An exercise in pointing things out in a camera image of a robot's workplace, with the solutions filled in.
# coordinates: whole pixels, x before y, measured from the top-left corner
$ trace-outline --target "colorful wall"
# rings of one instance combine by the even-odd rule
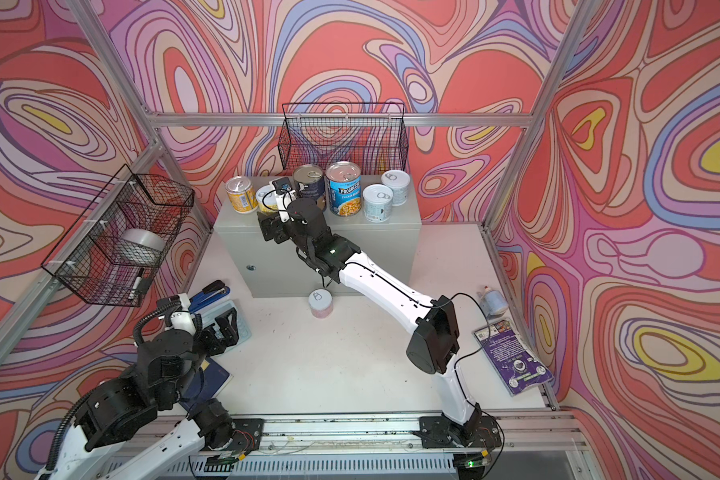
[[[403,101],[411,112],[529,112],[573,10],[522,2],[305,0],[96,4],[158,112],[279,112],[289,101]],[[410,129],[427,221],[480,221],[514,128]],[[233,174],[280,171],[278,128],[165,128],[215,218]]]
[[[0,2],[0,319],[144,146],[64,1]],[[176,292],[200,236],[189,218],[140,309],[53,298],[0,368],[0,479],[33,478],[67,409],[134,359],[133,322]]]
[[[720,478],[720,1],[606,0],[492,227],[606,478]]]

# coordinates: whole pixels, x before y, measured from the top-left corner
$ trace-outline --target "purple book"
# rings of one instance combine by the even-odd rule
[[[518,338],[511,321],[500,320],[476,330],[474,337],[498,370],[510,395],[552,379],[552,373]]]

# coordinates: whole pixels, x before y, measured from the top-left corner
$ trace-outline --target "black mesh basket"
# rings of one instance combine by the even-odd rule
[[[282,110],[277,147],[286,174],[300,165],[325,169],[338,161],[357,164],[364,175],[405,170],[408,133],[402,103],[289,103]]]
[[[140,306],[194,199],[191,187],[160,175],[131,174],[72,253],[55,262],[58,268],[48,268],[50,254],[43,268],[86,303]],[[127,240],[139,233],[134,229],[158,236],[162,248]]]

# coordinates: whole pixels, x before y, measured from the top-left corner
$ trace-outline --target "white table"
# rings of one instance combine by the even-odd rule
[[[292,250],[286,244],[282,248]],[[307,266],[304,269],[310,274]],[[333,313],[324,320],[312,317],[306,298],[252,298],[214,234],[190,293],[216,279],[232,289],[252,334],[234,350],[214,357],[233,375],[217,395],[231,414],[441,408],[432,378],[405,356],[409,335],[365,297],[336,297]],[[423,226],[410,284],[434,298],[457,292],[475,296],[486,285],[500,285],[476,225]],[[459,296],[454,303],[461,331],[458,354],[463,356],[478,348],[472,332],[485,320],[470,299]],[[482,353],[459,365],[461,381],[483,409],[545,407],[538,388],[511,397]]]

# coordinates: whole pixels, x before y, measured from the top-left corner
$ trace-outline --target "tin can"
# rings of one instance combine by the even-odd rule
[[[322,168],[306,164],[293,171],[298,194],[304,198],[312,198],[320,210],[326,209],[326,179],[322,176]]]
[[[224,187],[226,188],[227,196],[232,202],[232,206],[234,206],[235,211],[240,214],[250,214],[259,206],[250,178],[242,175],[232,177],[226,182]]]
[[[275,194],[269,193],[274,191],[275,187],[271,184],[264,185],[256,191],[256,201],[259,203],[259,210],[264,214],[274,214],[278,211]]]
[[[386,185],[369,185],[362,192],[362,212],[369,222],[389,220],[392,213],[392,188]]]
[[[392,188],[394,197],[392,206],[401,206],[408,199],[408,185],[411,183],[411,176],[403,170],[387,170],[382,175],[382,183]]]
[[[326,169],[331,212],[352,216],[360,211],[360,167],[352,162],[336,162]]]

